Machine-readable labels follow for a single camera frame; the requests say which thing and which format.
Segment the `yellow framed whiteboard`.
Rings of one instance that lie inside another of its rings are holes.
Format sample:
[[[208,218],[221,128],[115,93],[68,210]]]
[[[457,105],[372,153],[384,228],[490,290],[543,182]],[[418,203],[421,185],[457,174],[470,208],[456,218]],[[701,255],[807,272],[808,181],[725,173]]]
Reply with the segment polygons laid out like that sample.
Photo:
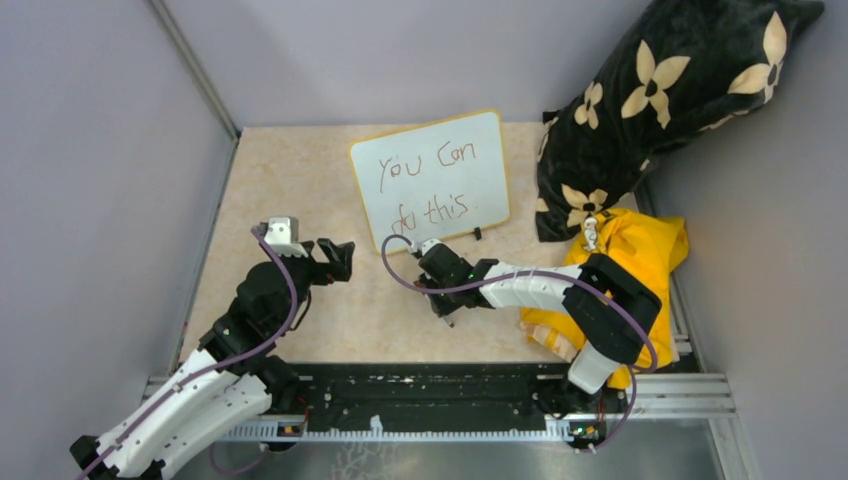
[[[501,116],[493,109],[383,133],[348,157],[374,248],[449,239],[511,215]]]

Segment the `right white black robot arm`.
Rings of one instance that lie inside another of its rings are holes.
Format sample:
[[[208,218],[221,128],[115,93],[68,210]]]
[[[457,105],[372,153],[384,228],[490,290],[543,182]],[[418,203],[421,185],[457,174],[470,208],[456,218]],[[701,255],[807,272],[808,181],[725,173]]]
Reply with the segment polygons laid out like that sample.
[[[563,398],[576,412],[590,411],[602,386],[621,366],[636,363],[662,302],[611,257],[592,253],[578,265],[531,268],[496,259],[469,263],[447,245],[429,240],[415,254],[434,313],[465,307],[521,307],[564,314],[585,341],[570,360]]]

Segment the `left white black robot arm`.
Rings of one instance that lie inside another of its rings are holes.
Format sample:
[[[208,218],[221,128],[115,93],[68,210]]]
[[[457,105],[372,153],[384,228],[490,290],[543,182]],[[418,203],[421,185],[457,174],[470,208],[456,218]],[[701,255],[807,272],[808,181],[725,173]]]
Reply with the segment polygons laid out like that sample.
[[[225,433],[261,414],[305,409],[294,370],[273,354],[314,286],[347,282],[355,245],[262,240],[267,261],[237,286],[228,310],[142,405],[70,447],[82,479],[172,479]]]

